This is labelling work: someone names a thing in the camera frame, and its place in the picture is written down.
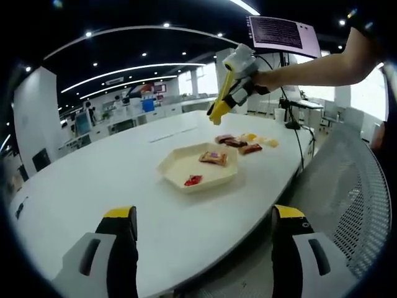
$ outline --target blue object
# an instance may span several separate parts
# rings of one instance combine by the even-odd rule
[[[144,112],[154,111],[154,100],[153,99],[145,99],[142,101],[142,109]]]

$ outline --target human arm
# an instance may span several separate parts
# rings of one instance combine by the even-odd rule
[[[379,62],[375,44],[352,28],[343,53],[259,72],[257,85],[270,91],[285,85],[343,86],[361,82]]]

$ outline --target hand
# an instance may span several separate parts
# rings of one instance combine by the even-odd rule
[[[270,92],[281,87],[276,83],[273,71],[258,71],[253,80],[255,85],[266,87]]]

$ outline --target brown snack packet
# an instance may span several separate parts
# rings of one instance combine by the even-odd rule
[[[248,145],[247,142],[243,142],[235,138],[228,138],[227,140],[225,140],[225,144],[230,147],[236,147],[236,148]]]
[[[244,147],[238,148],[238,151],[242,155],[247,155],[247,154],[250,154],[252,152],[261,151],[261,150],[262,150],[262,147],[259,144],[252,144],[252,145],[248,145],[248,146],[244,146]]]
[[[233,138],[233,136],[232,135],[219,135],[215,138],[215,142],[218,144],[222,144],[229,138]]]
[[[213,163],[214,165],[226,166],[228,155],[226,153],[205,152],[198,159],[202,163]]]

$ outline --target white table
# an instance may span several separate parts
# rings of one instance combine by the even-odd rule
[[[229,184],[182,194],[156,172],[174,148],[247,132],[275,138],[280,145],[240,156],[239,173]],[[303,129],[298,135],[306,151],[311,136]],[[10,212],[33,263],[53,279],[62,256],[93,232],[109,209],[135,205],[138,294],[151,297],[226,256],[270,211],[299,165],[295,132],[283,124],[228,114],[214,126],[205,111],[195,111],[117,133],[65,156],[23,185]],[[26,196],[16,221],[14,213]]]

